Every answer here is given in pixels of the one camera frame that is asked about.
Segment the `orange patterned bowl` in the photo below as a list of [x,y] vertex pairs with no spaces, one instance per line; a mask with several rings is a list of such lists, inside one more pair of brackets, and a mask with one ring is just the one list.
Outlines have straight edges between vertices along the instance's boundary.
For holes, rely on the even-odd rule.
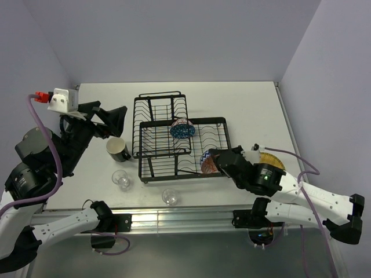
[[219,154],[220,150],[216,148],[205,151],[200,158],[201,172],[204,174],[218,173],[220,170],[214,162],[214,156]]

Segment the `black mug white inside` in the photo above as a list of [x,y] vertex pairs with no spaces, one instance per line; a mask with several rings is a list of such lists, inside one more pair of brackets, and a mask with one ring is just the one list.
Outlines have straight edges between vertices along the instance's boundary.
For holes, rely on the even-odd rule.
[[125,162],[131,159],[126,141],[119,137],[111,137],[107,141],[106,151],[116,162]]

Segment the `yellow woven round plate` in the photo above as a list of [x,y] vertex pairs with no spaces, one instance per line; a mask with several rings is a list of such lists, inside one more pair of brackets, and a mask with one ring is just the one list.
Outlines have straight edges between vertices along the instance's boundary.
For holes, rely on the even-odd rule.
[[265,163],[277,167],[281,170],[286,170],[283,162],[275,155],[267,152],[260,153],[260,163]]

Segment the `blue patterned bowl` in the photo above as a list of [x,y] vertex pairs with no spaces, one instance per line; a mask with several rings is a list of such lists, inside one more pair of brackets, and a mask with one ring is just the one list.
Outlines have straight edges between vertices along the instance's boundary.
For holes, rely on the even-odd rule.
[[170,127],[170,135],[176,139],[190,138],[195,134],[195,127],[188,119],[177,119]]

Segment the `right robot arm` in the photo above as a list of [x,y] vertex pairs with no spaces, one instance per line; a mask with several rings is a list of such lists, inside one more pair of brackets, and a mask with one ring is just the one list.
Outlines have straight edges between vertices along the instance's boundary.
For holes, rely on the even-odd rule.
[[238,189],[256,199],[249,210],[233,212],[236,228],[260,229],[282,223],[326,228],[342,243],[356,245],[362,234],[365,198],[339,195],[299,181],[287,171],[268,163],[252,163],[242,147],[210,149],[209,157],[219,172]]

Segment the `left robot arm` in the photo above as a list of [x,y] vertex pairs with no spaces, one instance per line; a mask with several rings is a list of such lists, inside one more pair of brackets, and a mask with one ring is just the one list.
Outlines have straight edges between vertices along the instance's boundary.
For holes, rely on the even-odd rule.
[[56,222],[31,226],[38,212],[61,187],[93,137],[120,137],[127,107],[110,111],[99,101],[78,106],[82,118],[61,115],[58,136],[45,126],[29,130],[15,150],[21,159],[5,182],[1,198],[1,273],[14,272],[31,263],[38,252],[81,232],[107,232],[114,216],[104,201],[92,204]]

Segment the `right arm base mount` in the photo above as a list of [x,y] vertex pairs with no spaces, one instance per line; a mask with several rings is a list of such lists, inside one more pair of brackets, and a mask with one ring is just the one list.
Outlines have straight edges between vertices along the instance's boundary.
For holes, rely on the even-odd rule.
[[267,213],[253,210],[234,210],[231,223],[235,228],[246,229],[274,228],[283,225],[283,222],[268,220]]

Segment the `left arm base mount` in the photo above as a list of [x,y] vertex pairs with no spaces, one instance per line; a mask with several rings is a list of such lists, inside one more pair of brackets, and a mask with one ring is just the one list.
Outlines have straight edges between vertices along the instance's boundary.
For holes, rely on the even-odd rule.
[[84,232],[84,234],[90,235],[90,245],[93,251],[102,254],[120,253],[130,247],[128,238],[123,234],[130,232],[131,226],[131,214],[114,214],[112,224],[104,232]]

